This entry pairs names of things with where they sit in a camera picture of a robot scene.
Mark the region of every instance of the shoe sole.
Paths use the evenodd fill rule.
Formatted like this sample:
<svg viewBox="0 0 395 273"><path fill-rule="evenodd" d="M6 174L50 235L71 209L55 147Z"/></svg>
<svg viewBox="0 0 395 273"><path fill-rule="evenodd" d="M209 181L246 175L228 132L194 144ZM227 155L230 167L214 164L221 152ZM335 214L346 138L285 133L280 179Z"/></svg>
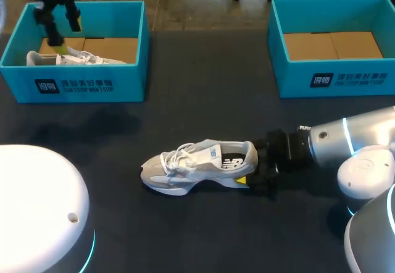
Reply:
<svg viewBox="0 0 395 273"><path fill-rule="evenodd" d="M237 179L238 178L235 178L235 179L233 179L233 178L224 178L224 179L213 178L213 179L207 179L207 180L217 182L220 185L223 185L224 187L227 187L227 188L248 188L247 185L237 182L236 181ZM170 196L184 196L184 195L188 194L189 191L192 190L192 188L195 185L197 185L198 183L199 182L191 183L189 186L184 187L184 188L157 188L157 187L148 185L144 182L144 184L147 187L152 188L153 190L158 191L159 193L162 193L165 195L170 195Z"/></svg>

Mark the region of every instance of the cardboard box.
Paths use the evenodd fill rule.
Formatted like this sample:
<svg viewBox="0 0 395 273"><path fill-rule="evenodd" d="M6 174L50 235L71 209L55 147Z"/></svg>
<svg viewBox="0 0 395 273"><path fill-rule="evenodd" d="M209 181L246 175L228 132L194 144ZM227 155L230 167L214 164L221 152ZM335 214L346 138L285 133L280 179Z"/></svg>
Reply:
<svg viewBox="0 0 395 273"><path fill-rule="evenodd" d="M119 60L129 64L136 62L137 38L87 38L84 51L102 58Z"/></svg>
<svg viewBox="0 0 395 273"><path fill-rule="evenodd" d="M373 34L366 32L334 32L331 38L339 59L382 59Z"/></svg>
<svg viewBox="0 0 395 273"><path fill-rule="evenodd" d="M76 2L82 32L74 33L58 6L53 15L69 46L81 49L84 38L106 38L107 46L89 49L95 55L119 59L122 65L26 66L29 51L48 53L42 26L33 16L36 4L27 4L0 61L0 71L19 103L95 103L144 100L149 30L144 2Z"/></svg>
<svg viewBox="0 0 395 273"><path fill-rule="evenodd" d="M390 0L273 0L267 43L280 96L395 95L393 25Z"/></svg>
<svg viewBox="0 0 395 273"><path fill-rule="evenodd" d="M119 60L128 64L136 62L138 50L137 38L65 38L67 46L77 51L87 51L95 56ZM56 54L44 38L39 49L40 54Z"/></svg>
<svg viewBox="0 0 395 273"><path fill-rule="evenodd" d="M329 33L292 33L284 37L292 61L338 59Z"/></svg>
<svg viewBox="0 0 395 273"><path fill-rule="evenodd" d="M284 38L291 61L383 58L369 31L288 33Z"/></svg>
<svg viewBox="0 0 395 273"><path fill-rule="evenodd" d="M72 37L67 37L64 39L65 44L67 46L70 46L73 49L76 49L77 51L82 51L85 43L84 38L72 38ZM43 55L55 55L56 52L54 49L52 49L50 46L47 44L47 39L43 38L43 42L41 43L41 46L38 51L40 54Z"/></svg>

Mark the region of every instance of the dark table surface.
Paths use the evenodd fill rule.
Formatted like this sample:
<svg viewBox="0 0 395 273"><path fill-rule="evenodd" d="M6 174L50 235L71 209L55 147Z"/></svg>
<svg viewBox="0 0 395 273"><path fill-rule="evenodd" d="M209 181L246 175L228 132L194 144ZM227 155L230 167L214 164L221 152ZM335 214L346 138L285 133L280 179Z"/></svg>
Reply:
<svg viewBox="0 0 395 273"><path fill-rule="evenodd" d="M255 140L395 104L395 97L280 99L264 31L157 32L144 103L19 105L0 83L4 144L64 155L88 187L91 272L349 272L336 173L285 175L275 201L201 183L142 186L140 165L205 138Z"/></svg>

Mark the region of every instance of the white sneaker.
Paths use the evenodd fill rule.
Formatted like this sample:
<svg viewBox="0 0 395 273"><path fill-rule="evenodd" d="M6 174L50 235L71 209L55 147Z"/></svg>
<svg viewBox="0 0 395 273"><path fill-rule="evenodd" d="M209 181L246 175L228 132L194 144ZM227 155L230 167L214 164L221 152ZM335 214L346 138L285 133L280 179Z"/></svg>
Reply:
<svg viewBox="0 0 395 273"><path fill-rule="evenodd" d="M150 158L142 165L140 176L155 191L182 196L203 180L228 188L246 188L236 179L250 174L257 165L258 154L250 141L204 140Z"/></svg>
<svg viewBox="0 0 395 273"><path fill-rule="evenodd" d="M77 51L67 47L69 55L40 55L37 52L30 51L26 57L27 66L43 65L110 65L126 64L125 62L101 58L90 52Z"/></svg>

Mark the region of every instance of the blue box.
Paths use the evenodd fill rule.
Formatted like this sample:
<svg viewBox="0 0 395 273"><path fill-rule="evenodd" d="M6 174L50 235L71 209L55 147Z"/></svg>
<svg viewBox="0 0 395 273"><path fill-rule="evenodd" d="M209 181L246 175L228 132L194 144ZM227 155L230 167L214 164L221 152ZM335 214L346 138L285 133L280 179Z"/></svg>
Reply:
<svg viewBox="0 0 395 273"><path fill-rule="evenodd" d="M383 59L289 59L284 34L329 32L372 32ZM395 95L390 0L273 0L267 43L282 98Z"/></svg>
<svg viewBox="0 0 395 273"><path fill-rule="evenodd" d="M135 64L26 66L29 51L38 51L44 28L27 4L0 62L0 71L18 103L95 103L143 101L148 64L149 30L144 2L76 2L82 32L73 33L65 8L53 12L64 37L138 38ZM78 83L93 83L78 86Z"/></svg>

